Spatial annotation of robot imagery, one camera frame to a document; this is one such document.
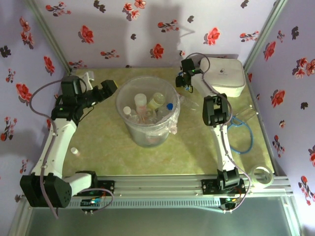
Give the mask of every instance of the plastic bottle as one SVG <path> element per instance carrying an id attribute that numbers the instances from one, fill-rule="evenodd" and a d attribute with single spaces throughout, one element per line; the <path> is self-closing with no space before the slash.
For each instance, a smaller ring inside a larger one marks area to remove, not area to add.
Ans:
<path id="1" fill-rule="evenodd" d="M 136 104 L 136 112 L 140 116 L 144 116 L 147 110 L 147 97 L 143 93 L 138 93 L 134 97 L 134 103 Z"/>
<path id="2" fill-rule="evenodd" d="M 168 103 L 166 106 L 160 107 L 157 111 L 157 119 L 162 120 L 163 117 L 167 116 L 173 109 L 173 104 Z"/>
<path id="3" fill-rule="evenodd" d="M 132 110 L 130 107 L 124 107 L 123 112 L 131 122 L 140 123 L 140 117 L 135 110 Z"/>
<path id="4" fill-rule="evenodd" d="M 155 124 L 157 122 L 157 114 L 152 109 L 147 109 L 145 114 L 145 123 L 146 124 Z"/>
<path id="5" fill-rule="evenodd" d="M 164 103 L 165 96 L 160 92 L 156 92 L 155 94 L 153 94 L 151 101 L 148 103 L 148 108 L 155 111 L 159 107 L 163 106 Z"/>

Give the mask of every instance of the blue bottle cap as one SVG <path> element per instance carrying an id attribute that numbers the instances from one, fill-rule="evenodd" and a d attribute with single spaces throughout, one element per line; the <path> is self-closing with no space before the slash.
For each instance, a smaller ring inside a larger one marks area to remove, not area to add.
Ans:
<path id="1" fill-rule="evenodd" d="M 167 104 L 166 107 L 167 107 L 170 111 L 172 111 L 172 110 L 173 110 L 173 103 Z"/>

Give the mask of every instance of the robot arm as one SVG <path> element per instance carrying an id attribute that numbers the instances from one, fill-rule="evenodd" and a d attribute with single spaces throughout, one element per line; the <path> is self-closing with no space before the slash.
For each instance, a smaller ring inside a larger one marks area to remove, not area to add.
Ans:
<path id="1" fill-rule="evenodd" d="M 44 146 L 43 153 L 29 176 L 22 176 L 20 186 L 32 207 L 47 207 L 42 196 L 39 177 L 44 168 L 44 187 L 53 207 L 67 207 L 71 197 L 81 190 L 97 187 L 95 172 L 82 171 L 71 177 L 62 177 L 63 162 L 72 135 L 83 115 L 85 108 L 92 107 L 110 97 L 117 89 L 115 82 L 106 80 L 101 83 L 102 88 L 92 87 L 89 79 L 80 79 L 77 76 L 66 76 L 62 79 L 61 87 L 63 94 L 56 102 L 52 110 L 52 120 L 56 125 L 56 133 L 51 126 L 49 136 Z M 43 160 L 48 147 L 54 138 L 54 142 L 48 153 L 46 165 Z"/>
<path id="2" fill-rule="evenodd" d="M 228 105 L 227 99 L 222 99 L 212 93 L 202 80 L 203 71 L 195 68 L 192 59 L 182 61 L 183 75 L 176 78 L 176 87 L 194 87 L 204 97 L 202 118 L 206 126 L 210 127 L 218 156 L 218 188 L 226 190 L 240 185 L 238 169 L 226 155 L 233 160 L 227 137 Z"/>

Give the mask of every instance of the floral wallpaper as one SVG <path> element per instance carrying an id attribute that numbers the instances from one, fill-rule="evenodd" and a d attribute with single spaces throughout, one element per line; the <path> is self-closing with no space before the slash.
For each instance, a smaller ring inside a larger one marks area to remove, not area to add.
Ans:
<path id="1" fill-rule="evenodd" d="M 71 68 L 177 66 L 193 52 L 244 63 L 276 2 L 32 1 Z"/>
<path id="2" fill-rule="evenodd" d="M 46 119 L 29 106 L 41 86 L 64 75 L 34 16 L 23 0 L 0 2 L 0 235 L 6 236 L 23 194 L 22 175 L 37 163 L 48 134 Z M 36 110 L 50 114 L 60 85 L 34 98 Z"/>
<path id="3" fill-rule="evenodd" d="M 305 235 L 315 235 L 315 31 L 308 24 L 315 20 L 314 8 L 313 0 L 288 1 L 249 70 L 274 158 L 290 179 Z"/>

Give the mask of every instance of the white bottle cap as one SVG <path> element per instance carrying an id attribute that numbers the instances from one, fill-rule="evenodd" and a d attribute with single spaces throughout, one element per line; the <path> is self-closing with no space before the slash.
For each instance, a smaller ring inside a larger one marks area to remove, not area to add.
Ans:
<path id="1" fill-rule="evenodd" d="M 142 107 L 147 105 L 147 97 L 143 93 L 138 93 L 134 97 L 134 102 L 136 104 L 136 107 Z"/>
<path id="2" fill-rule="evenodd" d="M 72 147 L 70 150 L 74 155 L 78 154 L 79 150 L 76 149 L 75 147 Z"/>
<path id="3" fill-rule="evenodd" d="M 124 107 L 124 108 L 123 108 L 123 112 L 125 113 L 125 115 L 130 115 L 130 113 L 131 113 L 131 108 L 130 108 L 130 107 Z"/>

